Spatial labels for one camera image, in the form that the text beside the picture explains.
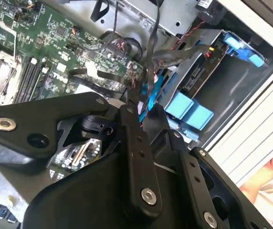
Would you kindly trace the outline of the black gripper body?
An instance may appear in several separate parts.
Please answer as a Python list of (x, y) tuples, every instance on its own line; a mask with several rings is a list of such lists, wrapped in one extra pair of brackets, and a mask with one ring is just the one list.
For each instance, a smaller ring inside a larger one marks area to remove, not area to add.
[(25, 229), (195, 229), (178, 177), (155, 167), (162, 197), (156, 220), (128, 218), (122, 207), (123, 171), (118, 154), (107, 156), (46, 187), (29, 204)]

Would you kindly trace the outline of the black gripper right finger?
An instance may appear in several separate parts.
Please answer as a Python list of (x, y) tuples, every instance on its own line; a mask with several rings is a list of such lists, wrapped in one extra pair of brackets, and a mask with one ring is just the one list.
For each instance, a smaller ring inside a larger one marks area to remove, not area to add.
[(190, 229), (270, 229), (272, 226), (202, 148), (189, 150), (155, 104), (143, 121), (153, 160), (174, 170)]

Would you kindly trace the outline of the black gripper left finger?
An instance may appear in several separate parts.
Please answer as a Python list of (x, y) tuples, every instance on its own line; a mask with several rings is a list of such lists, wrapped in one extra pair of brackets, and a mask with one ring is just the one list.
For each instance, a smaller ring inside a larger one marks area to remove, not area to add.
[(138, 117), (139, 91), (126, 90), (115, 107), (98, 93), (86, 92), (0, 106), (0, 203), (25, 210), (51, 184), (48, 166), (58, 152), (102, 141), (101, 156), (123, 157), (126, 213), (157, 218), (162, 201), (152, 153)]

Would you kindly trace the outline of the person's bare hand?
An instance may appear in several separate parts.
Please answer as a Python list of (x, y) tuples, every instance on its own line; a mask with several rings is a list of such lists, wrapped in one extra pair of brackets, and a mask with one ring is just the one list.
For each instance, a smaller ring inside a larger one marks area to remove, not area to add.
[(273, 178), (273, 158), (259, 169), (241, 187), (240, 191), (254, 204), (260, 189)]

